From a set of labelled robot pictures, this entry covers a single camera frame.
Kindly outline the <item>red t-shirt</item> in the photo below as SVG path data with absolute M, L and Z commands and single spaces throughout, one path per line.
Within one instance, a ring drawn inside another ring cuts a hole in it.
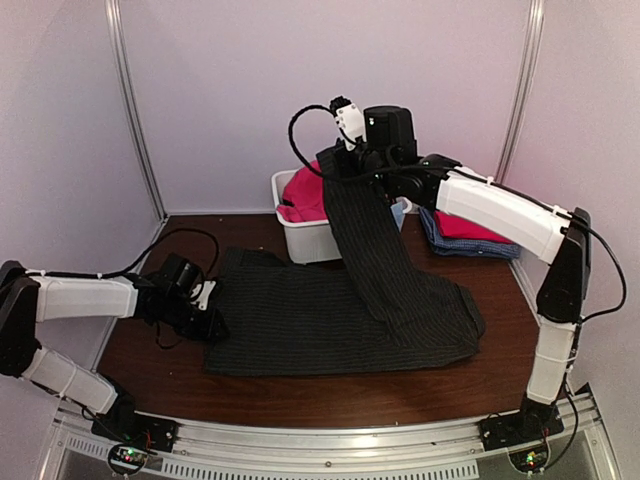
M 511 244 L 504 236 L 457 216 L 437 211 L 434 219 L 439 233 L 445 238 Z

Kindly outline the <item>black striped shirt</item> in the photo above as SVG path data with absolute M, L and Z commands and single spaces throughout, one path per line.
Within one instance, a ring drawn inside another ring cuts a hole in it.
M 228 248 L 215 306 L 228 329 L 204 368 L 229 376 L 309 376 L 442 367 L 474 356 L 485 321 L 470 292 L 419 270 L 382 194 L 323 184 L 340 269 Z

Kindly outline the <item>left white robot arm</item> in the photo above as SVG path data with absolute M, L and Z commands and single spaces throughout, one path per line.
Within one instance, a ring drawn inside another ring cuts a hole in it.
M 35 271 L 7 261 L 1 267 L 1 373 L 78 404 L 121 443 L 133 444 L 144 433 L 133 398 L 114 381 L 44 346 L 36 337 L 37 324 L 138 318 L 167 325 L 182 339 L 215 342 L 228 335 L 214 306 L 218 291 L 216 281 L 176 254 L 146 275 Z

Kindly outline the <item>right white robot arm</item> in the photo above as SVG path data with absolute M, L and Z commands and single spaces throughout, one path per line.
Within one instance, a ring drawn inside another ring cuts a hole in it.
M 361 110 L 339 96 L 329 111 L 341 135 L 335 147 L 339 178 L 472 222 L 547 264 L 535 300 L 541 320 L 533 369 L 512 423 L 519 440 L 535 440 L 551 424 L 577 352 L 590 274 L 589 214 L 534 200 L 446 156 L 419 156 L 412 114 L 405 107 Z

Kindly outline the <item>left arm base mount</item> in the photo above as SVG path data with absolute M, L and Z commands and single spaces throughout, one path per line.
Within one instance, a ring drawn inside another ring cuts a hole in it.
M 178 423 L 160 417 L 134 415 L 133 429 L 124 433 L 104 418 L 92 422 L 91 433 L 111 441 L 153 452 L 171 453 L 177 438 Z

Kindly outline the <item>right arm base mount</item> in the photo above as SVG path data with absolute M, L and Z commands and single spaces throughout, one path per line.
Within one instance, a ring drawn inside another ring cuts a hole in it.
M 509 448 L 536 442 L 545 435 L 564 431 L 564 424 L 555 413 L 545 418 L 538 413 L 491 414 L 478 423 L 480 438 L 485 451 Z

